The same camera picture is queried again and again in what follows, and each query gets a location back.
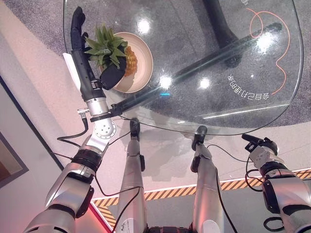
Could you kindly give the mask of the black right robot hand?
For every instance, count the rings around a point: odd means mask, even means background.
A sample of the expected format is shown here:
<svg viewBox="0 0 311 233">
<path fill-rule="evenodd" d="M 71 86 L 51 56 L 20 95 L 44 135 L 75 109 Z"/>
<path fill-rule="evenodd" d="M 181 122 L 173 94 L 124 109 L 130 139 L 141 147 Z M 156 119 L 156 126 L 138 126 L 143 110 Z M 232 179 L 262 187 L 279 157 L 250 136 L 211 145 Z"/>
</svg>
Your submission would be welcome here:
<svg viewBox="0 0 311 233">
<path fill-rule="evenodd" d="M 248 152 L 252 152 L 255 150 L 255 148 L 257 146 L 261 146 L 261 147 L 267 147 L 269 148 L 274 155 L 278 154 L 278 147 L 276 145 L 276 143 L 272 140 L 270 140 L 269 138 L 265 137 L 264 139 L 249 135 L 249 134 L 242 134 L 242 139 L 249 142 L 246 146 L 245 149 Z"/>
</svg>

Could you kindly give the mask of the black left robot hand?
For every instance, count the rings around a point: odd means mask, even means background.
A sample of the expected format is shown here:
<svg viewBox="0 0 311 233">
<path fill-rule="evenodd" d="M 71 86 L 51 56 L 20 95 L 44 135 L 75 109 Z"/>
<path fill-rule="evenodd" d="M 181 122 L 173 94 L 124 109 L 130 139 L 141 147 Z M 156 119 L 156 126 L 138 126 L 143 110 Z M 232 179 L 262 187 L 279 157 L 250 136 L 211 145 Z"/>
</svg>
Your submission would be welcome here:
<svg viewBox="0 0 311 233">
<path fill-rule="evenodd" d="M 86 16 L 77 6 L 70 24 L 71 57 L 77 71 L 84 102 L 104 99 L 104 90 L 112 89 L 125 75 L 127 42 L 114 36 L 105 26 L 96 28 L 96 41 L 82 32 Z"/>
</svg>

